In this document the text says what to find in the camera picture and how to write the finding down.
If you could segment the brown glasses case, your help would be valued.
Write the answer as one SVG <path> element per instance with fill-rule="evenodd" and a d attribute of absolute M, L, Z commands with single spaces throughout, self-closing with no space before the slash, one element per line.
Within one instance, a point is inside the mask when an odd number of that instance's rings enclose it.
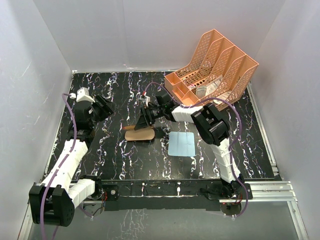
<path fill-rule="evenodd" d="M 148 126 L 141 128 L 139 130 L 134 130 L 134 125 L 125 126 L 124 138 L 127 141 L 150 141 L 155 138 L 155 130 L 153 126 Z"/>

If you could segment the light blue cleaning cloth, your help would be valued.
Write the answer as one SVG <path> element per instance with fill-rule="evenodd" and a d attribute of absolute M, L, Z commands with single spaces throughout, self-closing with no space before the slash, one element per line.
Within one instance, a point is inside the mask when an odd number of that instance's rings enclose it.
<path fill-rule="evenodd" d="M 194 133 L 171 131 L 168 140 L 168 155 L 174 157 L 194 157 L 196 155 Z"/>

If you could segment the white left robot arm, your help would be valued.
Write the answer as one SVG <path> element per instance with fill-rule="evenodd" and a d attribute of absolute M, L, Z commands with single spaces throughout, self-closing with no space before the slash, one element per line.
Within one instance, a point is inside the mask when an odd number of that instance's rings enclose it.
<path fill-rule="evenodd" d="M 32 220 L 41 226 L 69 226 L 75 209 L 87 197 L 97 200 L 103 195 L 97 177 L 85 176 L 74 185 L 71 182 L 95 138 L 96 125 L 114 113 L 114 103 L 100 94 L 91 97 L 77 93 L 69 97 L 76 102 L 68 107 L 71 123 L 63 150 L 47 177 L 29 191 Z"/>

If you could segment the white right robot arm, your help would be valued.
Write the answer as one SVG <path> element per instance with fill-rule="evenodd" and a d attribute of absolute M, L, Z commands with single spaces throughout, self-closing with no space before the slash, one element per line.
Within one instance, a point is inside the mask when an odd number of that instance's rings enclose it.
<path fill-rule="evenodd" d="M 156 119 L 162 117 L 171 122 L 193 123 L 202 140 L 214 153 L 220 170 L 222 195 L 230 199 L 239 195 L 244 185 L 244 177 L 233 158 L 230 125 L 215 104 L 208 102 L 205 105 L 185 106 L 172 99 L 168 93 L 156 96 L 156 100 L 156 104 L 152 103 L 145 93 L 139 97 L 142 106 L 134 129 L 150 127 Z"/>

